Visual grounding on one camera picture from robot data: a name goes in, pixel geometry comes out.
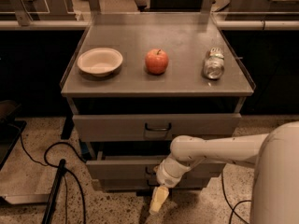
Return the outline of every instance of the terrazzo floor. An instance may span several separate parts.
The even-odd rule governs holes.
[[[44,162],[45,150],[51,144],[61,141],[64,118],[23,120],[27,122],[22,133],[25,148],[35,160]],[[234,136],[270,133],[279,125],[295,120],[299,120],[299,116],[245,116]],[[76,129],[66,141],[79,151]],[[223,197],[220,177],[211,178],[207,188],[202,190],[174,190],[161,212],[157,216],[151,216],[150,197],[136,196],[135,192],[104,193],[94,190],[85,164],[69,147],[54,147],[47,157],[53,164],[58,164],[60,159],[66,159],[66,167],[78,177],[85,196],[87,223],[222,224],[229,221],[231,211]],[[226,195],[232,205],[250,199],[253,170],[227,164],[223,173]],[[0,171],[0,194],[50,193],[55,174],[55,168],[32,162],[22,150],[19,140]],[[45,205],[1,207],[0,223],[41,223],[45,209]],[[245,220],[249,220],[249,211],[249,203],[240,205],[237,210]],[[82,202],[77,183],[71,175],[66,175],[62,180],[51,223],[65,223],[66,214],[67,223],[83,223]],[[232,223],[243,222],[234,217]]]

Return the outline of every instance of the dresser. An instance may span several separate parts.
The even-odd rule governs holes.
[[[225,57],[219,80],[202,75],[213,47]],[[119,51],[121,68],[107,77],[81,73],[78,56],[94,48]],[[168,68],[159,76],[144,65],[146,53],[155,48],[169,56]],[[231,136],[253,88],[213,21],[201,13],[97,15],[62,79],[79,139],[92,156],[87,167],[94,187],[103,191],[152,189],[157,185],[154,167],[177,135]],[[204,188],[224,165],[206,161],[177,188]]]

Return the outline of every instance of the drawer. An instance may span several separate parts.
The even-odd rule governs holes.
[[[75,115],[83,142],[171,140],[177,135],[231,135],[239,114]]]
[[[97,179],[101,189],[142,190],[157,186],[153,172],[166,156],[113,156],[102,160],[99,152],[97,161],[87,161],[87,168],[92,179]],[[206,160],[186,173],[177,189],[202,189],[211,177],[218,177],[225,164]]]

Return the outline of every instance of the black handle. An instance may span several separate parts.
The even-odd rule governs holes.
[[[168,127],[166,127],[166,128],[150,128],[148,123],[146,123],[145,129],[147,131],[158,131],[158,132],[170,131],[171,130],[171,123],[168,123]]]

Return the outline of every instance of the gray tabletop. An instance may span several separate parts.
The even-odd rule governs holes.
[[[206,53],[224,50],[224,75],[209,80],[202,75]],[[91,25],[78,52],[113,48],[123,56],[121,68],[108,77],[79,72],[77,60],[63,85],[66,97],[132,96],[249,96],[253,90],[211,19],[199,13],[101,14]],[[150,49],[169,56],[160,76],[145,70]]]

